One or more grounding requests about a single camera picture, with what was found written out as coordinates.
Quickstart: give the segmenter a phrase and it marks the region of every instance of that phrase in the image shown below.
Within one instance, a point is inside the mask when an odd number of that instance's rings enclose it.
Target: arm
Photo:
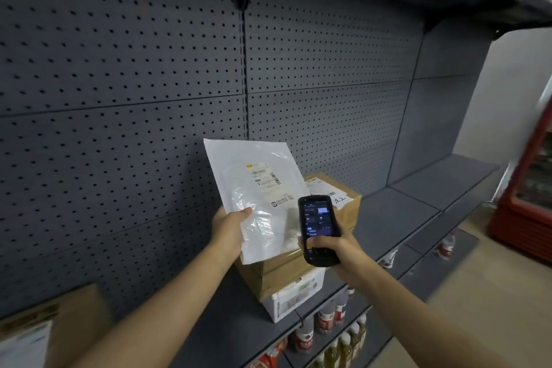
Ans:
[[[475,337],[447,322],[364,253],[349,232],[311,237],[308,247],[336,251],[337,274],[365,295],[385,324],[421,368],[510,367]]]
[[[211,300],[243,242],[239,223],[251,209],[212,220],[207,247],[162,290],[130,313],[73,368],[166,368]]]

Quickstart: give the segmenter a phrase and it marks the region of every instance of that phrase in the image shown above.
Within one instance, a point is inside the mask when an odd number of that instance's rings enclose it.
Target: white box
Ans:
[[[279,322],[294,309],[307,301],[322,289],[326,269],[317,267],[299,280],[265,298],[262,304],[267,309],[274,323]]]

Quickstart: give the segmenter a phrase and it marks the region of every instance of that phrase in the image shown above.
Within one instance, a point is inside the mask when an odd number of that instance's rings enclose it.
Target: hand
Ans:
[[[238,258],[241,253],[241,245],[244,242],[239,224],[245,221],[252,211],[248,207],[226,215],[224,207],[220,207],[212,218],[210,245],[228,267]]]
[[[379,266],[370,258],[349,230],[341,227],[341,237],[315,236],[307,239],[308,248],[328,248],[335,251],[341,263],[334,268],[339,277],[353,288],[363,290],[370,281],[371,269]],[[299,238],[299,247],[303,241]]]

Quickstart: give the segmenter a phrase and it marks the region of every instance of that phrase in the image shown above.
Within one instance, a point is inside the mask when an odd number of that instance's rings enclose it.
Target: phone screen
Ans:
[[[331,204],[324,200],[313,200],[304,204],[303,212],[307,237],[333,235],[335,228],[330,214],[330,207]]]

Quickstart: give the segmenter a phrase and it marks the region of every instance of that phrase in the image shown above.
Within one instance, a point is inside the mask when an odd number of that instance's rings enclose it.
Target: left forearm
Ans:
[[[207,246],[175,279],[127,316],[74,368],[165,368],[232,263]]]

